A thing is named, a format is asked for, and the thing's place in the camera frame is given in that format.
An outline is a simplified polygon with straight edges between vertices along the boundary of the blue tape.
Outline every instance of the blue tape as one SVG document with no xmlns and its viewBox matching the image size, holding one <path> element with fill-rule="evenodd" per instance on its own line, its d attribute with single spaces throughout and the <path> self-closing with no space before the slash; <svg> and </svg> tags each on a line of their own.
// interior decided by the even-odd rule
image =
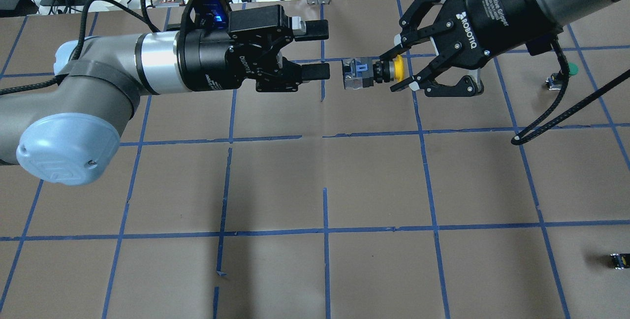
<svg viewBox="0 0 630 319">
<path fill-rule="evenodd" d="M 223 185 L 223 207 L 221 209 L 221 225 L 219 230 L 219 248 L 217 249 L 217 273 L 221 276 L 223 263 L 223 241 L 225 240 L 225 219 L 227 218 L 227 197 L 230 189 L 230 167 L 232 165 L 232 148 L 227 149 L 227 165 L 225 166 L 225 184 Z"/>
<path fill-rule="evenodd" d="M 18 36 L 16 36 L 15 41 L 13 41 L 13 46 L 11 46 L 11 50 L 9 51 L 9 55 L 6 57 L 6 61 L 4 62 L 4 66 L 2 66 L 2 71 L 0 71 L 0 79 L 4 77 L 4 73 L 6 72 L 6 68 L 9 66 L 9 61 L 11 61 L 11 57 L 13 57 L 13 52 L 15 52 L 15 47 L 18 46 L 18 41 L 20 41 L 20 37 L 22 36 L 22 31 L 24 31 L 24 26 L 27 24 L 27 19 L 29 17 L 25 16 L 24 21 L 22 21 L 22 26 L 20 26 L 20 31 L 18 31 Z"/>
<path fill-rule="evenodd" d="M 400 3 L 400 0 L 396 0 L 396 4 L 398 5 L 398 13 L 402 17 L 403 16 L 403 8 Z M 411 57 L 407 56 L 407 64 L 409 67 L 409 72 L 413 72 L 413 67 L 411 64 Z M 422 121 L 420 119 L 419 109 L 418 109 L 418 97 L 416 92 L 412 92 L 411 94 L 413 99 L 413 108 L 414 113 L 416 115 L 416 123 L 418 125 L 418 131 L 423 131 Z M 450 319 L 450 307 L 448 305 L 448 293 L 446 290 L 446 279 L 444 277 L 444 265 L 441 259 L 441 245 L 440 245 L 440 235 L 439 235 L 439 225 L 437 222 L 437 215 L 435 214 L 435 204 L 434 204 L 434 196 L 433 189 L 431 187 L 431 175 L 429 172 L 429 164 L 427 160 L 427 149 L 425 148 L 425 137 L 424 133 L 418 133 L 418 137 L 420 139 L 420 153 L 422 155 L 422 166 L 425 171 L 425 182 L 427 183 L 427 195 L 429 199 L 429 208 L 431 211 L 431 225 L 433 227 L 434 232 L 434 242 L 435 242 L 435 257 L 437 260 L 437 269 L 438 275 L 440 278 L 440 288 L 441 288 L 441 300 L 444 306 L 444 317 L 446 319 Z"/>
<path fill-rule="evenodd" d="M 584 53 L 582 52 L 580 48 L 580 43 L 578 43 L 578 39 L 576 38 L 575 33 L 573 32 L 573 28 L 571 28 L 571 25 L 567 25 L 567 29 L 569 30 L 569 33 L 571 34 L 571 38 L 573 39 L 573 42 L 575 43 L 575 47 L 578 48 L 578 54 L 580 55 L 580 60 L 582 61 L 582 64 L 584 65 L 587 75 L 589 76 L 593 89 L 597 90 L 598 89 L 597 83 L 595 81 L 595 78 L 593 77 L 593 74 L 591 73 L 589 64 L 587 64 L 587 60 L 584 57 Z M 610 112 L 608 112 L 608 107 L 606 106 L 606 103 L 603 101 L 603 97 L 599 97 L 599 102 L 601 104 L 601 108 L 603 109 L 603 113 L 606 115 L 606 119 L 608 120 L 608 123 L 610 124 L 610 128 L 612 128 L 612 133 L 615 135 L 615 139 L 617 140 L 617 144 L 619 145 L 619 149 L 621 150 L 621 155 L 623 155 L 624 160 L 626 162 L 626 168 L 630 170 L 630 158 L 628 158 L 628 153 L 624 147 L 623 142 L 621 141 L 621 136 L 619 135 L 619 131 L 617 131 L 617 128 L 615 127 L 615 123 L 612 120 Z"/>
<path fill-rule="evenodd" d="M 22 253 L 24 240 L 27 236 L 27 233 L 29 232 L 29 226 L 31 225 L 31 220 L 33 220 L 33 213 L 35 212 L 35 207 L 37 206 L 37 201 L 39 200 L 42 186 L 43 186 L 43 180 L 40 180 L 39 184 L 37 185 L 37 191 L 35 191 L 33 204 L 31 205 L 31 209 L 29 210 L 29 216 L 27 216 L 27 221 L 25 222 L 24 229 L 22 230 L 22 236 L 20 236 L 20 243 L 18 244 L 18 249 L 15 251 L 15 256 L 13 257 L 13 263 L 11 264 L 11 270 L 9 270 L 9 276 L 7 276 L 6 283 L 4 284 L 4 289 L 2 290 L 2 297 L 0 297 L 0 313 L 2 313 L 2 308 L 4 307 L 4 301 L 6 301 L 6 295 L 7 293 L 9 293 L 11 280 L 13 279 L 13 274 L 15 274 L 15 268 L 18 266 L 18 260 L 20 260 L 20 254 Z"/>
<path fill-rule="evenodd" d="M 326 319 L 331 319 L 330 310 L 330 247 L 328 240 L 328 189 L 324 187 L 324 290 L 326 292 Z"/>
<path fill-rule="evenodd" d="M 514 128 L 514 133 L 518 132 L 518 125 L 516 122 L 516 117 L 514 115 L 514 110 L 511 106 L 510 97 L 507 92 L 507 87 L 505 85 L 505 80 L 503 73 L 501 71 L 501 67 L 499 65 L 499 61 L 497 58 L 494 58 L 495 67 L 497 68 L 497 74 L 499 77 L 499 82 L 501 83 L 501 88 L 504 91 L 505 103 L 508 107 L 508 112 L 510 113 L 510 119 L 512 121 L 512 125 Z M 534 178 L 532 177 L 531 169 L 529 168 L 529 162 L 527 161 L 527 155 L 525 153 L 525 148 L 523 146 L 518 146 L 520 151 L 521 158 L 523 160 L 523 166 L 525 168 L 525 172 L 527 175 L 527 182 L 529 182 L 529 189 L 532 193 L 532 198 L 534 200 L 534 206 L 536 208 L 536 213 L 538 214 L 538 222 L 540 229 L 542 230 L 542 238 L 545 242 L 545 247 L 547 249 L 547 256 L 549 257 L 549 263 L 551 265 L 551 271 L 553 272 L 554 281 L 556 282 L 556 288 L 558 290 L 558 296 L 560 297 L 560 303 L 562 305 L 562 310 L 565 313 L 565 319 L 570 319 L 571 315 L 569 313 L 569 307 L 567 306 L 567 300 L 565 299 L 565 292 L 562 288 L 562 283 L 560 281 L 560 275 L 558 274 L 558 268 L 556 267 L 556 259 L 553 255 L 553 250 L 551 249 L 551 242 L 549 241 L 549 235 L 547 234 L 547 228 L 545 227 L 545 220 L 542 216 L 542 210 L 540 209 L 540 203 L 538 202 L 538 194 L 536 192 L 536 187 L 534 185 Z"/>
</svg>

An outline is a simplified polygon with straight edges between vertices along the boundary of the yellow knob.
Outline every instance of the yellow knob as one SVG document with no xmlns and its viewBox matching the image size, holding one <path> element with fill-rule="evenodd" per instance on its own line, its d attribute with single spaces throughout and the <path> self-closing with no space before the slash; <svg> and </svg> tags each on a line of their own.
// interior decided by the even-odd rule
<svg viewBox="0 0 630 319">
<path fill-rule="evenodd" d="M 396 81 L 402 81 L 405 78 L 405 64 L 403 63 L 403 57 L 400 55 L 394 58 L 394 78 L 396 78 Z"/>
</svg>

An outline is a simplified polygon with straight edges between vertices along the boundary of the blue tape grid line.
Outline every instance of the blue tape grid line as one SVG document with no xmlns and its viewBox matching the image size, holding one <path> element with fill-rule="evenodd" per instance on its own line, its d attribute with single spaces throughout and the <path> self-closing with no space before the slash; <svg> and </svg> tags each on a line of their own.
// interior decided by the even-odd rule
<svg viewBox="0 0 630 319">
<path fill-rule="evenodd" d="M 162 28 L 164 31 L 166 31 L 166 27 L 168 25 L 168 18 L 170 17 L 170 14 L 171 14 L 171 8 L 169 7 L 166 11 L 166 18 L 164 19 L 164 27 Z M 96 27 L 97 18 L 98 16 L 96 14 L 96 16 L 94 16 L 94 21 L 92 22 L 92 30 L 90 30 L 90 34 L 92 34 L 94 27 Z M 110 307 L 110 298 L 112 297 L 112 289 L 114 285 L 114 278 L 116 276 L 116 269 L 118 266 L 118 260 L 120 256 L 120 248 L 122 246 L 122 240 L 124 238 L 123 236 L 125 233 L 126 219 L 129 215 L 129 205 L 130 205 L 129 200 L 131 200 L 131 197 L 133 195 L 133 186 L 135 185 L 135 176 L 138 171 L 138 165 L 140 164 L 140 156 L 142 155 L 142 145 L 144 142 L 144 133 L 146 132 L 146 129 L 147 129 L 147 120 L 149 119 L 149 110 L 151 109 L 151 99 L 152 97 L 149 96 L 147 99 L 147 106 L 144 109 L 144 117 L 142 119 L 142 128 L 140 129 L 140 137 L 138 140 L 137 153 L 135 155 L 135 161 L 133 162 L 133 171 L 131 174 L 131 179 L 129 180 L 129 189 L 126 194 L 125 208 L 123 209 L 122 219 L 120 221 L 120 229 L 119 229 L 118 238 L 116 240 L 116 249 L 114 251 L 114 257 L 112 260 L 112 270 L 110 271 L 110 278 L 107 283 L 107 291 L 105 293 L 105 300 L 103 303 L 103 313 L 101 315 L 101 319 L 107 318 L 107 312 Z"/>
<path fill-rule="evenodd" d="M 330 310 L 330 247 L 328 242 L 328 189 L 324 187 L 324 290 L 326 294 L 326 319 L 331 319 Z"/>
<path fill-rule="evenodd" d="M 499 60 L 494 58 L 495 66 L 497 68 L 497 73 L 499 75 L 499 81 L 501 83 L 501 88 L 504 91 L 505 103 L 507 104 L 508 111 L 510 113 L 510 119 L 513 124 L 514 133 L 518 133 L 518 125 L 516 122 L 516 117 L 514 115 L 514 110 L 512 109 L 510 97 L 507 92 L 507 88 L 505 85 L 505 80 L 503 73 L 501 71 L 501 67 L 499 65 Z M 525 172 L 527 175 L 527 181 L 529 182 L 529 189 L 532 192 L 532 198 L 534 200 L 534 207 L 536 209 L 536 213 L 538 214 L 538 226 L 540 226 L 540 230 L 542 231 L 542 238 L 545 242 L 545 247 L 547 249 L 547 256 L 549 257 L 549 263 L 551 265 L 551 272 L 553 272 L 554 281 L 556 282 L 556 288 L 558 290 L 558 296 L 560 297 L 560 303 L 562 305 L 562 310 L 565 314 L 565 319 L 570 319 L 571 314 L 569 313 L 569 308 L 567 306 L 567 300 L 565 299 L 565 292 L 562 288 L 562 283 L 560 281 L 560 275 L 558 274 L 558 268 L 556 267 L 556 260 L 553 255 L 553 250 L 551 249 L 551 242 L 549 241 L 549 234 L 547 234 L 547 227 L 545 225 L 545 220 L 542 215 L 542 210 L 540 209 L 540 203 L 538 202 L 538 194 L 536 192 L 536 187 L 534 185 L 534 178 L 532 177 L 531 169 L 529 168 L 529 162 L 527 161 L 527 155 L 525 153 L 524 146 L 518 146 L 520 151 L 521 158 L 523 160 L 523 165 L 525 168 Z"/>
<path fill-rule="evenodd" d="M 396 0 L 396 5 L 398 6 L 398 14 L 402 18 L 403 16 L 403 8 L 400 3 L 400 0 Z M 411 65 L 411 57 L 407 56 L 407 64 L 409 70 L 413 72 L 413 67 Z M 413 99 L 413 108 L 416 114 L 416 123 L 418 124 L 418 137 L 420 139 L 420 153 L 422 155 L 422 166 L 425 173 L 425 182 L 427 183 L 427 194 L 429 198 L 429 209 L 431 211 L 431 225 L 433 227 L 434 232 L 434 243 L 435 243 L 435 257 L 437 260 L 437 269 L 438 275 L 440 278 L 440 287 L 441 287 L 441 300 L 444 306 L 444 316 L 446 319 L 450 319 L 450 307 L 448 306 L 448 293 L 446 290 L 446 278 L 444 277 L 444 265 L 441 258 L 441 246 L 440 246 L 440 227 L 437 221 L 437 215 L 435 214 L 435 204 L 433 197 L 433 189 L 431 187 L 431 174 L 429 171 L 429 164 L 427 160 L 427 149 L 425 145 L 425 136 L 422 128 L 422 121 L 420 119 L 420 114 L 418 112 L 418 97 L 416 96 L 416 92 L 412 92 Z"/>
<path fill-rule="evenodd" d="M 589 68 L 589 64 L 587 64 L 587 60 L 584 57 L 584 53 L 582 52 L 581 48 L 580 48 L 580 43 L 578 42 L 578 39 L 575 36 L 575 33 L 573 32 L 573 28 L 571 27 L 571 25 L 567 25 L 567 29 L 569 30 L 569 33 L 571 34 L 571 38 L 573 39 L 573 43 L 575 43 L 575 47 L 577 48 L 578 51 L 578 55 L 580 55 L 580 60 L 582 61 L 582 64 L 584 65 L 584 68 L 587 72 L 587 75 L 589 76 L 590 82 L 593 85 L 593 89 L 597 90 L 597 83 L 595 78 L 593 77 L 593 74 L 591 73 L 591 70 Z M 608 108 L 606 106 L 606 103 L 603 101 L 603 97 L 599 97 L 599 102 L 601 104 L 601 108 L 603 109 L 604 114 L 606 115 L 606 119 L 608 120 L 608 123 L 610 124 L 610 128 L 612 129 L 612 133 L 615 135 L 615 139 L 617 140 L 617 144 L 619 144 L 619 149 L 621 149 L 621 155 L 624 156 L 624 160 L 626 162 L 626 167 L 628 167 L 628 170 L 630 170 L 630 159 L 628 158 L 628 153 L 626 152 L 626 149 L 624 148 L 624 144 L 621 141 L 621 137 L 619 136 L 619 131 L 617 131 L 617 128 L 612 120 L 612 117 L 610 116 L 610 112 L 608 111 Z"/>
<path fill-rule="evenodd" d="M 9 270 L 9 276 L 7 276 L 6 283 L 4 284 L 4 289 L 2 290 L 2 297 L 0 297 L 0 313 L 2 313 L 2 308 L 4 306 L 4 301 L 6 301 L 6 295 L 7 293 L 9 293 L 9 287 L 11 286 L 11 280 L 13 279 L 13 274 L 15 273 L 15 269 L 18 266 L 18 260 L 20 260 L 22 247 L 24 246 L 24 241 L 27 236 L 27 232 L 29 231 L 31 220 L 33 220 L 33 213 L 35 212 L 35 207 L 37 206 L 37 200 L 39 199 L 42 186 L 43 186 L 43 180 L 40 180 L 39 184 L 37 185 L 37 191 L 35 192 L 35 196 L 33 198 L 33 204 L 31 205 L 31 209 L 29 211 L 29 216 L 27 216 L 27 221 L 24 224 L 22 236 L 20 236 L 20 243 L 18 244 L 18 249 L 16 250 L 15 256 L 13 257 L 13 263 L 11 264 L 11 270 Z"/>
</svg>

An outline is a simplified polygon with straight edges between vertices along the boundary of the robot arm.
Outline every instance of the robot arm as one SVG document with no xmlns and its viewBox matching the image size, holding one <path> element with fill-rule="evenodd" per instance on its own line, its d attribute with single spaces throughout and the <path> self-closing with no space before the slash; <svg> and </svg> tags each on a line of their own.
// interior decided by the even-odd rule
<svg viewBox="0 0 630 319">
<path fill-rule="evenodd" d="M 56 72 L 54 92 L 0 97 L 0 165 L 88 184 L 116 153 L 141 95 L 233 90 L 248 78 L 257 92 L 296 92 L 329 79 L 329 66 L 292 63 L 281 48 L 327 38 L 325 20 L 287 16 L 281 5 L 232 12 L 227 0 L 189 0 L 174 31 L 88 38 Z"/>
<path fill-rule="evenodd" d="M 554 34 L 577 19 L 619 0 L 414 0 L 398 22 L 401 33 L 396 46 L 372 64 L 369 58 L 347 59 L 345 88 L 366 88 L 389 83 L 392 92 L 407 87 L 424 90 L 427 96 L 474 96 L 483 92 L 478 70 L 491 59 L 527 43 L 532 55 L 551 50 Z M 441 5 L 435 22 L 419 28 L 434 5 Z M 431 41 L 437 56 L 429 65 L 406 79 L 396 57 L 419 43 Z M 455 86 L 435 79 L 451 67 L 471 71 Z"/>
</svg>

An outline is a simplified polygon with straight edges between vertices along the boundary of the grid square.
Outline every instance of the grid square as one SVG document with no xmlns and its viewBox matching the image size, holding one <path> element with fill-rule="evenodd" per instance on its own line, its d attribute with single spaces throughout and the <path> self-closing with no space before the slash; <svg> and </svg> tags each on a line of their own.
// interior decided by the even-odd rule
<svg viewBox="0 0 630 319">
<path fill-rule="evenodd" d="M 229 231 L 322 227 L 321 138 L 234 144 Z"/>
<path fill-rule="evenodd" d="M 444 317 L 433 232 L 330 234 L 331 316 Z"/>
<path fill-rule="evenodd" d="M 580 47 L 630 45 L 628 14 L 630 2 L 622 0 L 575 21 L 571 27 Z"/>
<path fill-rule="evenodd" d="M 247 79 L 236 95 L 234 137 L 308 135 L 321 137 L 321 84 L 302 84 L 296 93 L 258 93 Z"/>
<path fill-rule="evenodd" d="M 609 128 L 550 130 L 525 149 L 545 221 L 630 218 L 630 173 Z"/>
<path fill-rule="evenodd" d="M 22 235 L 38 184 L 19 165 L 0 166 L 0 236 Z"/>
<path fill-rule="evenodd" d="M 118 234 L 136 147 L 121 147 L 92 184 L 44 183 L 29 235 Z"/>
<path fill-rule="evenodd" d="M 142 11 L 140 11 L 140 9 L 135 9 L 133 11 L 142 16 Z M 151 18 L 151 22 L 160 30 L 164 28 L 166 12 L 167 9 L 161 7 L 157 9 L 149 8 L 147 10 L 149 18 Z M 149 32 L 151 32 L 151 30 L 145 23 L 122 10 L 116 10 L 99 12 L 98 18 L 96 19 L 96 25 L 94 26 L 93 35 L 118 36 L 120 34 L 141 34 Z"/>
<path fill-rule="evenodd" d="M 324 139 L 324 170 L 331 227 L 431 225 L 418 135 Z"/>
<path fill-rule="evenodd" d="M 151 97 L 144 140 L 228 138 L 232 90 Z"/>
<path fill-rule="evenodd" d="M 342 64 L 330 63 L 326 81 L 324 135 L 418 130 L 410 90 L 392 93 L 387 84 L 344 90 Z"/>
<path fill-rule="evenodd" d="M 539 228 L 440 232 L 451 318 L 564 318 Z"/>
<path fill-rule="evenodd" d="M 565 55 L 569 62 L 578 66 L 579 73 L 569 80 L 565 97 L 556 112 L 547 117 L 543 124 L 554 119 L 593 92 L 589 75 L 577 52 L 565 52 Z M 514 116 L 518 125 L 524 128 L 542 115 L 558 95 L 558 91 L 550 92 L 545 85 L 545 79 L 552 73 L 560 71 L 556 55 L 551 52 L 537 57 L 529 57 L 526 54 L 504 54 L 498 57 L 498 61 L 510 96 Z M 593 124 L 608 124 L 601 104 L 597 102 L 565 120 L 560 126 L 591 126 Z"/>
<path fill-rule="evenodd" d="M 218 231 L 227 144 L 144 146 L 125 232 Z"/>
<path fill-rule="evenodd" d="M 399 17 L 396 0 L 331 0 L 324 5 L 331 38 L 324 41 L 325 57 L 379 56 L 394 47 Z"/>
<path fill-rule="evenodd" d="M 325 317 L 324 236 L 230 236 L 218 318 Z"/>
<path fill-rule="evenodd" d="M 412 58 L 413 72 L 420 72 L 430 62 L 431 58 Z M 451 68 L 440 75 L 437 82 L 455 85 L 466 74 L 468 70 Z M 417 92 L 422 128 L 459 130 L 512 127 L 497 68 L 492 62 L 481 70 L 481 81 L 484 84 L 484 93 L 479 96 L 427 97 L 423 92 Z"/>
<path fill-rule="evenodd" d="M 0 72 L 2 72 L 6 59 L 9 58 L 11 47 L 13 47 L 23 22 L 24 18 L 0 18 L 0 27 L 2 27 L 2 35 L 0 35 Z"/>
<path fill-rule="evenodd" d="M 93 19 L 88 14 L 88 29 Z M 52 72 L 57 48 L 79 38 L 80 24 L 80 14 L 29 16 L 5 74 Z"/>
<path fill-rule="evenodd" d="M 628 225 L 549 227 L 572 318 L 623 318 L 630 310 L 627 271 L 611 269 L 611 253 L 630 248 Z"/>
<path fill-rule="evenodd" d="M 425 135 L 440 225 L 538 222 L 511 132 Z"/>
<path fill-rule="evenodd" d="M 97 318 L 116 240 L 27 241 L 4 302 L 5 318 Z"/>
<path fill-rule="evenodd" d="M 217 238 L 125 239 L 107 317 L 211 318 Z"/>
<path fill-rule="evenodd" d="M 594 50 L 584 51 L 583 54 L 597 87 L 601 88 L 628 68 L 625 65 L 612 64 L 627 62 L 630 50 Z M 626 81 L 602 97 L 610 117 L 617 124 L 630 123 L 628 96 L 630 96 L 630 84 Z"/>
<path fill-rule="evenodd" d="M 291 0 L 286 2 L 248 2 L 245 9 L 270 5 L 282 5 L 286 16 L 300 16 L 302 20 L 319 20 L 319 5 L 309 5 L 306 0 Z M 298 59 L 321 59 L 321 41 L 292 42 L 282 48 L 282 55 L 290 61 Z"/>
</svg>

